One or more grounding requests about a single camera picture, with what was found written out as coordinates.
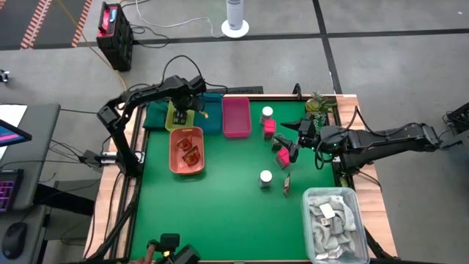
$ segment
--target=black stand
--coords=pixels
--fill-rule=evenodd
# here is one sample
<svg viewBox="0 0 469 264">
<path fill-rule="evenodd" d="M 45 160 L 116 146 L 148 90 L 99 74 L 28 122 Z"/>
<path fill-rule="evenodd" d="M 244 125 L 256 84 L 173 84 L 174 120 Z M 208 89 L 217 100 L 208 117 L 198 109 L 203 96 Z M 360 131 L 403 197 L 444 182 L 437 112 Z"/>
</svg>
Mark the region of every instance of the black stand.
<svg viewBox="0 0 469 264">
<path fill-rule="evenodd" d="M 56 188 L 38 184 L 33 204 L 47 205 L 52 208 L 68 210 L 85 216 L 92 216 L 95 201 L 60 191 Z"/>
</svg>

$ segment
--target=pink container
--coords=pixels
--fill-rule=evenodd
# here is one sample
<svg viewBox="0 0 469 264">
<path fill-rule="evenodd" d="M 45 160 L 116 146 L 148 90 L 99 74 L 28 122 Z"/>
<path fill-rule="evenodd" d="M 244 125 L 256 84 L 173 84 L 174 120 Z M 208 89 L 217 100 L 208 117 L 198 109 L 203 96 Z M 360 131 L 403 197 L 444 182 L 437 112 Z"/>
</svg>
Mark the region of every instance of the pink container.
<svg viewBox="0 0 469 264">
<path fill-rule="evenodd" d="M 223 132 L 227 138 L 244 138 L 251 133 L 248 98 L 223 98 Z"/>
</svg>

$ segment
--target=pink box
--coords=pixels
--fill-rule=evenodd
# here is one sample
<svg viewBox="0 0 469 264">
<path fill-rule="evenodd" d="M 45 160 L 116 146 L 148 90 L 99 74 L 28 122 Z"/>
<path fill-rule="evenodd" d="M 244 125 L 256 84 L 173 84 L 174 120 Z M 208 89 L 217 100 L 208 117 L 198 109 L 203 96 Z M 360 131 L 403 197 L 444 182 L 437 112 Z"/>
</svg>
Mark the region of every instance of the pink box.
<svg viewBox="0 0 469 264">
<path fill-rule="evenodd" d="M 272 139 L 273 134 L 276 132 L 276 121 L 275 120 L 265 120 L 264 121 L 264 139 Z"/>
<path fill-rule="evenodd" d="M 277 152 L 277 164 L 281 167 L 281 169 L 285 169 L 290 165 L 290 159 L 288 156 L 288 149 L 282 148 Z"/>
<path fill-rule="evenodd" d="M 223 132 L 227 138 L 244 138 L 251 133 L 248 98 L 223 98 Z"/>
</svg>

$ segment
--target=potted plant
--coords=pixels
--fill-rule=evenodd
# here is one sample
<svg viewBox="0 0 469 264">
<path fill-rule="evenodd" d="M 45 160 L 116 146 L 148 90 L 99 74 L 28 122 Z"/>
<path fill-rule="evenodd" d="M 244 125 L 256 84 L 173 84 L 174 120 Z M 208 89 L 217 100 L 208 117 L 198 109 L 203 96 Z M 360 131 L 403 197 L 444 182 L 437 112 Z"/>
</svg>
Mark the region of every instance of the potted plant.
<svg viewBox="0 0 469 264">
<path fill-rule="evenodd" d="M 325 124 L 328 113 L 330 113 L 330 110 L 334 106 L 337 106 L 337 103 L 331 99 L 325 98 L 317 92 L 314 92 L 313 97 L 306 101 L 305 111 L 312 115 L 316 131 L 319 131 Z"/>
</svg>

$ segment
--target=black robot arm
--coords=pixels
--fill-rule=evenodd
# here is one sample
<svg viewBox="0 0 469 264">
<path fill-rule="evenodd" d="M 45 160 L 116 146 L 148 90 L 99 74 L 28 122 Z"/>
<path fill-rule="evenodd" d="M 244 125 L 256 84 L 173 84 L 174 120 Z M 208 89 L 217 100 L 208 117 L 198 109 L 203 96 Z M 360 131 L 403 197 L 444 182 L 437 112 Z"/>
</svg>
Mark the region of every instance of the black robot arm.
<svg viewBox="0 0 469 264">
<path fill-rule="evenodd" d="M 204 104 L 197 95 L 206 90 L 207 87 L 201 76 L 191 81 L 171 76 L 161 84 L 123 92 L 99 110 L 97 117 L 111 134 L 117 148 L 117 166 L 126 177 L 138 177 L 142 173 L 139 159 L 130 149 L 124 134 L 125 125 L 129 122 L 133 110 L 142 103 L 167 98 L 172 101 L 178 111 L 203 111 Z M 121 103 L 125 104 L 122 115 L 117 111 Z"/>
<path fill-rule="evenodd" d="M 426 124 L 373 132 L 348 130 L 327 139 L 331 131 L 328 127 L 321 130 L 320 137 L 326 140 L 318 150 L 340 157 L 341 170 L 346 174 L 381 158 L 406 151 L 433 152 L 440 145 L 435 130 Z"/>
<path fill-rule="evenodd" d="M 401 128 L 384 131 L 350 130 L 335 125 L 326 125 L 317 133 L 312 116 L 297 122 L 282 123 L 286 128 L 298 132 L 296 143 L 276 137 L 288 150 L 290 162 L 296 162 L 301 147 L 311 148 L 318 153 L 340 157 L 342 172 L 352 173 L 366 164 L 405 151 L 432 152 L 439 149 L 440 141 L 435 130 L 426 124 L 411 123 Z M 316 157 L 322 162 L 324 155 Z"/>
</svg>

